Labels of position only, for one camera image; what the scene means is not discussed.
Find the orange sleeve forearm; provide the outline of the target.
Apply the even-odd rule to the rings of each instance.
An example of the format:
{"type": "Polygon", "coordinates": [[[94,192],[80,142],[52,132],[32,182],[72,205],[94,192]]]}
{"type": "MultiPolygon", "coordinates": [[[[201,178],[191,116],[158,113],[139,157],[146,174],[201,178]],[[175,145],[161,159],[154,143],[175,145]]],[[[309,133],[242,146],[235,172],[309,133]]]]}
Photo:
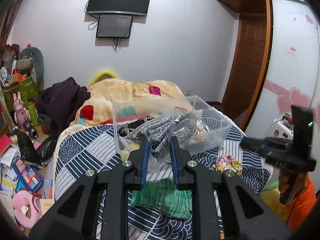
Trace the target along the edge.
{"type": "Polygon", "coordinates": [[[295,232],[304,222],[316,203],[315,187],[308,173],[298,175],[292,193],[294,194],[293,201],[287,205],[286,208],[289,212],[289,229],[291,232],[295,232]]]}

